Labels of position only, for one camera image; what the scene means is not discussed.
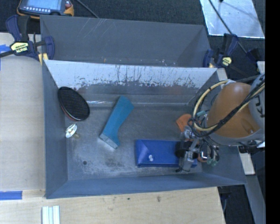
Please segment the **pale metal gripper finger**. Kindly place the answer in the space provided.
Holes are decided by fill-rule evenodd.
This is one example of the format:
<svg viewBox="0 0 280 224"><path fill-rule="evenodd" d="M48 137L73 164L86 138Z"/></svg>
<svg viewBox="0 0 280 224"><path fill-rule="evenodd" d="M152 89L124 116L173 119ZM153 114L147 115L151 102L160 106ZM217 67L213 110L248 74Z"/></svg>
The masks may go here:
<svg viewBox="0 0 280 224"><path fill-rule="evenodd" d="M179 158L179 168L178 171L190 172L192 169L192 164L194 160L188 158Z"/></svg>

